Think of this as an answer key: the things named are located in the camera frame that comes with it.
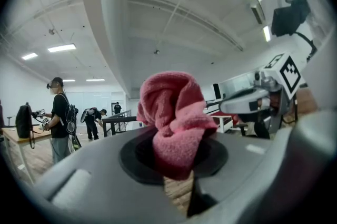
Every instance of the wooden table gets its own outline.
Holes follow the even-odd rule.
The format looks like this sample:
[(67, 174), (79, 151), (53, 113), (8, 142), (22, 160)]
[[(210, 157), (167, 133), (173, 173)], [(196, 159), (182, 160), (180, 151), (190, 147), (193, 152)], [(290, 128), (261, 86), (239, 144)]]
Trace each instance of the wooden table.
[[(29, 166), (28, 166), (26, 158), (25, 158), (25, 154), (24, 154), (23, 149), (22, 149), (22, 147), (24, 147), (26, 145), (29, 145), (29, 138), (27, 138), (27, 139), (19, 138), (19, 136), (17, 135), (16, 128), (3, 128), (2, 130), (3, 130), (3, 133), (4, 133), (4, 141), (5, 141), (7, 154), (8, 154), (9, 160), (11, 162), (11, 165), (14, 168), (14, 171), (16, 172), (16, 168), (14, 166), (14, 162), (13, 162), (13, 159), (12, 159), (12, 156), (11, 156), (11, 152), (9, 150), (9, 142), (8, 141), (11, 141), (15, 145), (18, 146), (20, 157), (21, 157), (23, 165), (26, 168), (28, 177), (29, 177), (30, 181), (32, 183), (34, 183), (34, 177), (33, 177), (32, 173), (29, 169)], [(37, 132), (37, 133), (34, 133), (35, 143), (50, 139), (52, 137), (52, 135), (50, 134), (49, 131), (43, 131), (43, 130), (39, 129), (39, 126), (34, 126), (33, 130), (35, 132)]]

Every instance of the black backpack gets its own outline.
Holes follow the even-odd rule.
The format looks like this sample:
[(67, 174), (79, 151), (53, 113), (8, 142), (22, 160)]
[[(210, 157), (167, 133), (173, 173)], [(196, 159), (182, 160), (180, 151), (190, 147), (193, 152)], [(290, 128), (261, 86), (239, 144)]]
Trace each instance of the black backpack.
[(65, 111), (65, 120), (66, 122), (63, 122), (62, 118), (60, 118), (61, 125), (65, 127), (66, 131), (70, 135), (75, 135), (76, 134), (76, 128), (77, 128), (77, 114), (78, 114), (78, 109), (75, 107), (75, 105), (70, 105), (68, 98), (64, 94), (59, 94), (64, 97), (66, 100), (68, 106)]
[(34, 131), (32, 124), (32, 109), (26, 104), (20, 107), (16, 118), (15, 118), (17, 135), (19, 138), (28, 139), (31, 145), (31, 148), (35, 148), (35, 140), (34, 140)]

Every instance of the gray pants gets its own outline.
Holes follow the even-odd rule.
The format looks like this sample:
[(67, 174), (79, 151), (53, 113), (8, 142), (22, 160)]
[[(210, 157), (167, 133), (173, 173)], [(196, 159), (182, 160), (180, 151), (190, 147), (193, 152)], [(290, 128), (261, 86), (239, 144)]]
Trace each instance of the gray pants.
[(65, 157), (70, 155), (68, 140), (68, 135), (64, 138), (52, 138), (52, 152), (54, 164), (57, 164)]

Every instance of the ceiling light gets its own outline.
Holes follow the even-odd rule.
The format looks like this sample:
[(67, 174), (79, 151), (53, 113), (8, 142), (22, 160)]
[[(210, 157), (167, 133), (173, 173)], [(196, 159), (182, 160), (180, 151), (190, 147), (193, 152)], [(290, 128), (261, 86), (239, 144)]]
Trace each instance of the ceiling light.
[(264, 28), (263, 28), (263, 31), (264, 31), (264, 36), (265, 36), (265, 40), (267, 41), (267, 42), (269, 42), (270, 41), (270, 32), (269, 32), (269, 27), (268, 26), (265, 26)]
[(86, 79), (87, 82), (102, 82), (105, 81), (105, 79)]
[(34, 58), (34, 57), (37, 57), (36, 53), (27, 54), (27, 55), (23, 56), (22, 59), (28, 60), (28, 59), (31, 59), (31, 58)]
[(48, 51), (50, 51), (51, 53), (54, 53), (54, 52), (74, 50), (74, 49), (76, 49), (76, 46), (74, 44), (68, 44), (68, 45), (62, 45), (58, 47), (49, 48)]

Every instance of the black t-shirt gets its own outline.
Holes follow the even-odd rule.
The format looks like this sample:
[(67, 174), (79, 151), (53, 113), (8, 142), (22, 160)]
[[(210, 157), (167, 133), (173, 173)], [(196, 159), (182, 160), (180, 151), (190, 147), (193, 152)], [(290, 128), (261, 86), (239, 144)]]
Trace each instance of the black t-shirt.
[(122, 107), (119, 104), (116, 104), (114, 107), (115, 114), (118, 114), (121, 112)]
[[(68, 108), (68, 103), (63, 97), (64, 93), (58, 94), (54, 98), (53, 109), (52, 109), (52, 119), (54, 115), (60, 117), (63, 123), (66, 123), (66, 109)], [(64, 138), (67, 137), (68, 132), (65, 129), (65, 126), (62, 126), (61, 121), (51, 128), (53, 138)]]
[(95, 110), (93, 114), (88, 114), (85, 120), (93, 122), (95, 119), (102, 119), (101, 112), (98, 110)]

